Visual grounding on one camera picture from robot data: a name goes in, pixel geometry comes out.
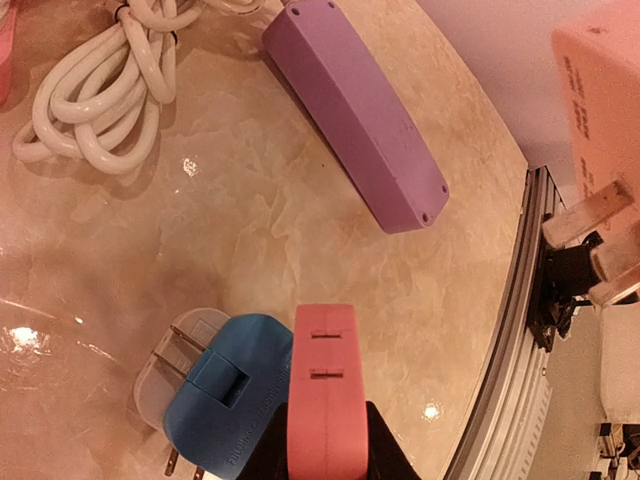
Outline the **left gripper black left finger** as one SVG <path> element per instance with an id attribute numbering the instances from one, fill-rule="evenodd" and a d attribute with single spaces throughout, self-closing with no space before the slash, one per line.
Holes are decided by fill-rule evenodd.
<path id="1" fill-rule="evenodd" d="M 274 412 L 266 430 L 239 474 L 239 480 L 288 480 L 288 404 Z"/>

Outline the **small white plug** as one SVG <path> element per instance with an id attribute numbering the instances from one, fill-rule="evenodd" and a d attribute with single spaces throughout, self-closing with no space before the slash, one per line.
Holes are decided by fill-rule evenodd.
<path id="1" fill-rule="evenodd" d="M 133 400 L 142 420 L 163 431 L 164 415 L 186 376 L 229 321 L 215 308 L 196 308 L 178 316 L 156 344 L 133 386 Z"/>

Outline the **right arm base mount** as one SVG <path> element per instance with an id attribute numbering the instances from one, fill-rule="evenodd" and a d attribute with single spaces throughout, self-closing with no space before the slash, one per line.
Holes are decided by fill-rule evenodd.
<path id="1" fill-rule="evenodd" d="M 590 253 L 603 243 L 593 231 L 577 246 L 553 249 L 540 238 L 526 325 L 539 348 L 550 353 L 555 335 L 565 338 L 578 297 L 585 296 L 599 281 Z"/>

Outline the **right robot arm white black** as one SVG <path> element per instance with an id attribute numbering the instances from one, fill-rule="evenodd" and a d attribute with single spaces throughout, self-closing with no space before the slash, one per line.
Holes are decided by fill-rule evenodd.
<path id="1" fill-rule="evenodd" d="M 632 426 L 624 456 L 639 471 L 639 304 L 606 309 L 601 334 L 602 405 L 608 423 Z"/>

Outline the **blue plug adapter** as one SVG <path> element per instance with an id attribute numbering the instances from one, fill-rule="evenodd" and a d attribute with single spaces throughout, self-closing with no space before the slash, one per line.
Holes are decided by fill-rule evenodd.
<path id="1" fill-rule="evenodd" d="M 237 479 L 288 399 L 293 334 L 260 313 L 231 318 L 209 341 L 178 326 L 171 331 L 199 357 L 164 413 L 172 446 L 165 475 L 183 458 L 196 479 Z"/>

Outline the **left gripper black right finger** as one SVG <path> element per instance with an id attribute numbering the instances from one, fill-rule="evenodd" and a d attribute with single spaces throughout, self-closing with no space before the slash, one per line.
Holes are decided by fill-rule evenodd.
<path id="1" fill-rule="evenodd" d="M 372 401 L 366 402 L 368 421 L 368 472 L 370 480 L 418 480 L 384 418 Z"/>

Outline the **pink socket adapter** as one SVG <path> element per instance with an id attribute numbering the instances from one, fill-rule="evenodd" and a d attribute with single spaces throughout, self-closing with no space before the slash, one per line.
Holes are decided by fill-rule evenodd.
<path id="1" fill-rule="evenodd" d="M 355 309 L 296 310 L 287 412 L 291 479 L 364 479 L 368 424 Z"/>

